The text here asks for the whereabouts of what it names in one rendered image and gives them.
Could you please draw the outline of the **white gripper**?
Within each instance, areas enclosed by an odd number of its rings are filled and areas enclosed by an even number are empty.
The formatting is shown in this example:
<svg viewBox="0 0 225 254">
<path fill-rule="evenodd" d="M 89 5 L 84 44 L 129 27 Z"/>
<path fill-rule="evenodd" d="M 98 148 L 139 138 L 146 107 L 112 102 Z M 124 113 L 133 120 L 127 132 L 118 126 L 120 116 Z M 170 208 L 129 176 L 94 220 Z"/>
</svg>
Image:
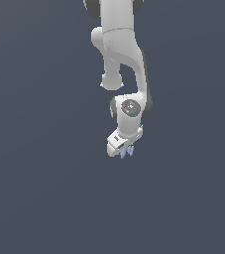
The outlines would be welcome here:
<svg viewBox="0 0 225 254">
<path fill-rule="evenodd" d="M 138 127 L 137 134 L 132 138 L 122 138 L 119 136 L 118 130 L 115 130 L 107 138 L 107 154 L 110 157 L 119 155 L 121 159 L 124 159 L 126 154 L 130 156 L 134 153 L 134 143 L 143 136 L 143 126 Z"/>
</svg>

